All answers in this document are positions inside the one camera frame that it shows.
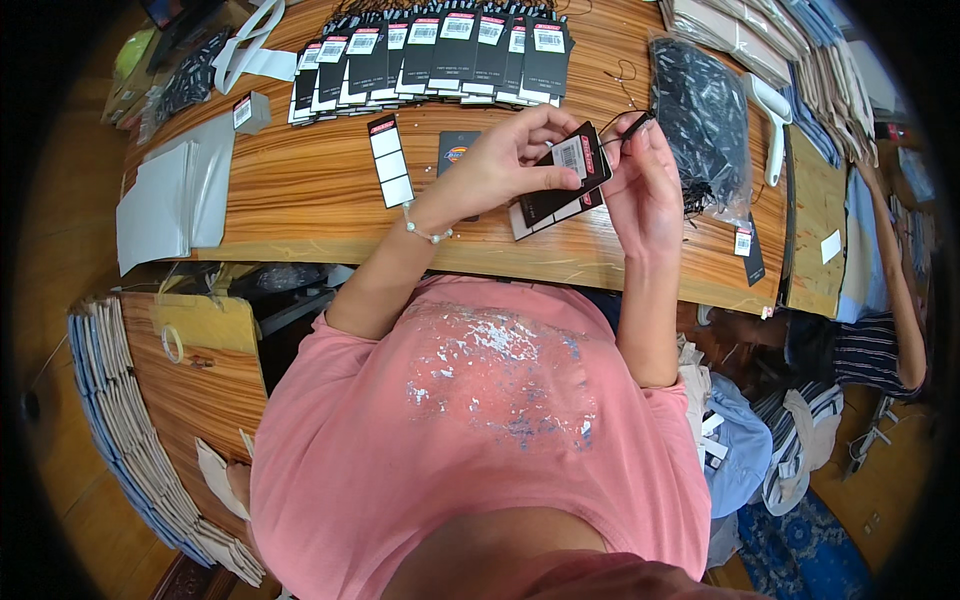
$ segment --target scraper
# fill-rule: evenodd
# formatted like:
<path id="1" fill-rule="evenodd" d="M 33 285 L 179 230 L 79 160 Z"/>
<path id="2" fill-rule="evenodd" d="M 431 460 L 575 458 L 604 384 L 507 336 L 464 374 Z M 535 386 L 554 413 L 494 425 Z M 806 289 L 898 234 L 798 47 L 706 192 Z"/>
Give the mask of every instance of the scraper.
<path id="1" fill-rule="evenodd" d="M 747 96 L 756 102 L 770 119 L 772 128 L 770 135 L 770 149 L 767 151 L 767 170 L 764 180 L 767 185 L 774 187 L 780 180 L 780 168 L 783 166 L 783 126 L 793 123 L 793 110 L 786 98 L 758 78 L 753 73 L 744 73 L 740 76 Z"/>

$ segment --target tape roll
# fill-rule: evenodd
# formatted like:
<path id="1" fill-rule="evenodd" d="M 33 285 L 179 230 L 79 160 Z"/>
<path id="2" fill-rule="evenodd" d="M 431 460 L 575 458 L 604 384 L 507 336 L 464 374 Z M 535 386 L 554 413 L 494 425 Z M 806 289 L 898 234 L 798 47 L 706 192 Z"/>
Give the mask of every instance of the tape roll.
<path id="1" fill-rule="evenodd" d="M 174 338 L 174 343 L 177 345 L 177 356 L 174 356 L 174 353 L 170 351 L 170 343 L 167 341 L 167 332 L 170 332 L 170 335 Z M 180 335 L 177 333 L 177 330 L 170 324 L 163 326 L 163 329 L 160 330 L 160 342 L 163 344 L 163 351 L 167 353 L 167 358 L 170 359 L 175 365 L 178 365 L 181 360 L 183 360 L 183 343 L 180 341 Z"/>

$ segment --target wood grain surface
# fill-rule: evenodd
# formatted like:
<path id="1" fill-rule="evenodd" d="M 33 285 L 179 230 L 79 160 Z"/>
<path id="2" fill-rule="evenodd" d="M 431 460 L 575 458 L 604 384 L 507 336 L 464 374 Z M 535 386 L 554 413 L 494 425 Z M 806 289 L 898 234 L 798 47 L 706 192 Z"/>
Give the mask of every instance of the wood grain surface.
<path id="1" fill-rule="evenodd" d="M 332 2 L 315 0 L 288 8 L 266 47 L 298 51 L 330 14 Z M 586 11 L 572 0 L 570 13 Z M 655 4 L 633 0 L 593 3 L 592 12 L 569 18 L 576 40 L 570 55 L 563 108 L 599 129 L 630 104 L 649 106 L 650 61 L 647 39 L 663 27 Z M 726 55 L 726 64 L 742 71 Z M 617 61 L 636 67 L 626 81 L 629 93 L 604 74 L 621 74 Z M 625 78 L 632 76 L 625 65 Z M 304 128 L 286 124 L 291 84 L 243 75 L 228 96 L 184 111 L 165 124 L 144 147 L 131 141 L 126 187 L 136 177 L 145 152 L 207 119 L 230 110 L 251 89 L 270 98 L 273 124 L 257 135 L 237 135 L 230 168 L 226 231 L 219 248 L 199 249 L 193 258 L 209 260 L 291 260 L 359 263 L 366 258 L 399 208 L 383 206 L 366 124 L 358 116 Z M 439 133 L 481 131 L 511 115 L 501 108 L 460 108 L 425 104 L 398 112 L 397 122 L 411 179 L 421 191 L 436 178 Z M 733 228 L 701 217 L 684 230 L 680 298 L 745 312 L 773 306 L 783 259 L 786 203 L 782 186 L 763 187 L 770 125 L 750 106 L 750 152 L 754 164 L 753 212 L 763 249 L 766 277 L 747 285 L 743 260 L 733 255 Z M 623 251 L 605 207 L 593 209 L 520 242 L 514 242 L 506 210 L 462 223 L 441 244 L 434 269 L 513 276 L 612 289 L 623 287 Z"/>
<path id="2" fill-rule="evenodd" d="M 229 534 L 245 540 L 243 521 L 206 485 L 197 465 L 194 437 L 203 439 L 226 461 L 251 462 L 238 428 L 252 435 L 267 405 L 256 354 L 184 345 L 183 362 L 174 364 L 167 358 L 151 319 L 156 296 L 124 293 L 120 301 L 136 380 L 160 443 L 201 514 Z M 209 326 L 215 326 L 215 319 L 208 318 Z M 248 335 L 255 348 L 252 319 L 250 314 Z M 213 360 L 214 366 L 190 367 L 189 357 L 195 354 Z"/>
<path id="3" fill-rule="evenodd" d="M 840 230 L 840 248 L 847 247 L 847 170 L 834 169 L 795 125 L 790 126 L 794 199 L 797 203 L 793 258 L 786 306 L 830 319 L 837 316 L 840 286 L 847 260 L 843 250 L 824 264 L 820 243 Z"/>

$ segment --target barcode sticker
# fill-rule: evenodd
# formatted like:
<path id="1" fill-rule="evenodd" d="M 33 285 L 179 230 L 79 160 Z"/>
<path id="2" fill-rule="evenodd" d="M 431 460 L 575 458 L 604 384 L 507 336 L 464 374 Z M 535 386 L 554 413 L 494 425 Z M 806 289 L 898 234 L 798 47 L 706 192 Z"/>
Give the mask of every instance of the barcode sticker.
<path id="1" fill-rule="evenodd" d="M 380 37 L 378 29 L 358 29 L 350 38 L 347 54 L 372 54 L 378 37 Z"/>
<path id="2" fill-rule="evenodd" d="M 303 58 L 300 59 L 300 66 L 297 68 L 301 71 L 303 69 L 313 69 L 317 67 L 317 59 L 320 57 L 320 44 L 310 44 L 306 47 L 306 50 L 303 51 Z"/>
<path id="3" fill-rule="evenodd" d="M 451 12 L 444 19 L 444 28 L 440 31 L 440 37 L 449 39 L 470 39 L 470 32 L 473 31 L 473 15 L 463 12 Z"/>
<path id="4" fill-rule="evenodd" d="M 485 16 L 480 19 L 480 36 L 477 38 L 482 44 L 495 46 L 503 33 L 503 20 Z"/>
<path id="5" fill-rule="evenodd" d="M 344 36 L 328 37 L 320 48 L 317 62 L 340 62 L 344 48 L 347 47 L 347 38 Z"/>
<path id="6" fill-rule="evenodd" d="M 243 101 L 239 107 L 233 110 L 233 128 L 236 129 L 243 125 L 244 121 L 249 119 L 252 115 L 252 102 L 250 98 Z"/>
<path id="7" fill-rule="evenodd" d="M 433 44 L 437 42 L 437 24 L 440 19 L 417 19 L 410 26 L 408 44 Z"/>
<path id="8" fill-rule="evenodd" d="M 390 26 L 390 34 L 387 36 L 387 50 L 403 50 L 403 42 L 407 38 L 407 26 Z"/>
<path id="9" fill-rule="evenodd" d="M 733 253 L 737 256 L 750 255 L 750 230 L 736 228 L 736 236 L 733 245 Z"/>
<path id="10" fill-rule="evenodd" d="M 538 24 L 534 28 L 534 49 L 538 52 L 558 52 L 563 54 L 564 32 L 557 25 Z"/>
<path id="11" fill-rule="evenodd" d="M 581 180 L 587 176 L 587 162 L 584 160 L 584 149 L 579 137 L 571 137 L 564 142 L 554 144 L 550 152 L 553 153 L 555 165 L 573 169 Z"/>
<path id="12" fill-rule="evenodd" d="M 523 27 L 514 27 L 510 32 L 510 51 L 517 54 L 523 54 L 524 40 L 526 39 L 526 29 Z"/>

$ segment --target woman's left hand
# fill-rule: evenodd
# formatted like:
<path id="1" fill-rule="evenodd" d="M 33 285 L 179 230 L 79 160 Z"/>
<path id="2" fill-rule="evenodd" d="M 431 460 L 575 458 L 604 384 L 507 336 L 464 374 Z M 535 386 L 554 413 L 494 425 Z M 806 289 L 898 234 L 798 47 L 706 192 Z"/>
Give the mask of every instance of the woman's left hand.
<path id="1" fill-rule="evenodd" d="M 548 104 L 527 108 L 486 130 L 457 162 L 427 188 L 411 210 L 412 219 L 439 232 L 467 217 L 492 210 L 510 199 L 544 189 L 575 190 L 572 169 L 533 166 L 580 127 L 568 112 Z"/>

